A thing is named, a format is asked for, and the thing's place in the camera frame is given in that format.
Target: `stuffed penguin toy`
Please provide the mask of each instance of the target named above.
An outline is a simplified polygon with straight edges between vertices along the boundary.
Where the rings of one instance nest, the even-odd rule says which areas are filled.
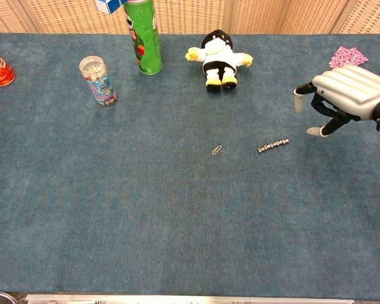
[[[234,53],[231,38],[222,30],[209,33],[201,43],[201,49],[190,47],[186,54],[188,61],[203,62],[203,71],[207,77],[207,90],[235,89],[236,68],[241,65],[249,67],[253,58],[249,54]]]

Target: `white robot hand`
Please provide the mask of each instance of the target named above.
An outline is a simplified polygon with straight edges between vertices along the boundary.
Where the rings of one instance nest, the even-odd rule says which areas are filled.
[[[315,93],[313,108],[332,120],[321,128],[309,128],[309,134],[326,137],[350,120],[374,120],[380,132],[380,76],[351,65],[326,71],[294,90],[294,108],[298,113],[303,111],[304,95],[310,93]]]

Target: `table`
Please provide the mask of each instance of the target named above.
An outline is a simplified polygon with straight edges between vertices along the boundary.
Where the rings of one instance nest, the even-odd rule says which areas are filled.
[[[219,94],[184,59],[202,38],[161,35],[148,76],[129,36],[0,34],[17,73],[0,87],[0,290],[380,300],[376,124],[310,137],[328,119],[293,109],[339,46],[380,75],[380,35],[233,35],[255,60]],[[112,107],[79,72],[91,54]]]

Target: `green pringles can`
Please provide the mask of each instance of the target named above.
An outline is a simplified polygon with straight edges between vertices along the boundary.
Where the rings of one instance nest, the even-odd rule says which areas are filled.
[[[153,0],[128,0],[124,10],[139,70],[148,75],[160,72],[163,64]]]

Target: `pink cloth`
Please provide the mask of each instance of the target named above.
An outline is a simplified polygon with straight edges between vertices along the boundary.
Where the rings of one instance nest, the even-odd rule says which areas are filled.
[[[367,59],[357,47],[347,49],[344,46],[340,46],[335,55],[331,58],[329,66],[331,68],[338,68],[344,65],[361,65],[368,60],[369,59]]]

